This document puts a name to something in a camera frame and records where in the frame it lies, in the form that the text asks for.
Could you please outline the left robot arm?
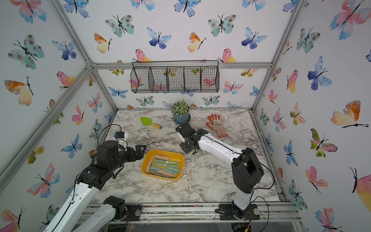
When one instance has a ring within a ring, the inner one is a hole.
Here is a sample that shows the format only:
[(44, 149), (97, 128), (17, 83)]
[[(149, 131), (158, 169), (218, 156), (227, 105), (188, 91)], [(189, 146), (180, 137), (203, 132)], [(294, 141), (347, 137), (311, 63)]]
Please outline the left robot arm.
[(143, 159), (145, 145), (124, 147), (116, 140), (98, 145), (92, 162), (76, 176), (73, 190), (59, 212), (49, 222), (46, 232), (99, 232), (110, 221), (129, 223), (131, 215), (125, 200), (110, 196), (80, 226), (76, 223), (106, 182), (117, 177), (125, 163)]

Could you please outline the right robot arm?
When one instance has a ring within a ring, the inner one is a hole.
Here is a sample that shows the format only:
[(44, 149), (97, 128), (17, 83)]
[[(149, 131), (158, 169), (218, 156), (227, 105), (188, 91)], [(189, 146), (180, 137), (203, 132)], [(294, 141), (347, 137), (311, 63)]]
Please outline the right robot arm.
[(230, 208), (227, 209), (226, 204), (219, 206), (217, 213), (220, 217), (224, 220), (227, 217), (258, 219), (259, 216), (253, 216), (257, 206), (252, 204), (252, 196), (255, 190), (264, 189), (257, 185), (264, 176), (264, 169), (269, 170), (269, 168), (258, 160), (254, 150), (235, 148), (210, 135), (204, 129), (193, 129), (189, 123), (178, 126), (175, 131), (182, 140), (180, 147), (186, 154), (193, 150), (202, 150), (231, 166), (233, 181), (238, 191)]

